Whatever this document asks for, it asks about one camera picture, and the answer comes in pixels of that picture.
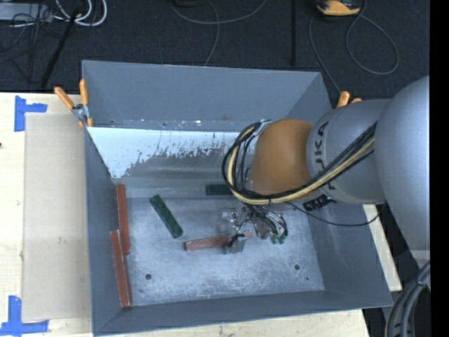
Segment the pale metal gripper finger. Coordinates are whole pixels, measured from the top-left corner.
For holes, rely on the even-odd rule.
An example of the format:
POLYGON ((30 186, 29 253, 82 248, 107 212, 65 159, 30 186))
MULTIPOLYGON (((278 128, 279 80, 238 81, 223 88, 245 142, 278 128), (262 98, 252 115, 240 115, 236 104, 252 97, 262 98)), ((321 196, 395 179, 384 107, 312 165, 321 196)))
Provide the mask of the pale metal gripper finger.
POLYGON ((243 251, 247 241, 247 236, 245 236, 243 233, 238 233, 231 237, 230 241, 227 242, 223 247, 223 250, 226 254, 240 253, 243 251))
POLYGON ((216 222, 219 234, 236 234, 242 225, 241 214, 236 209, 222 209, 216 222))

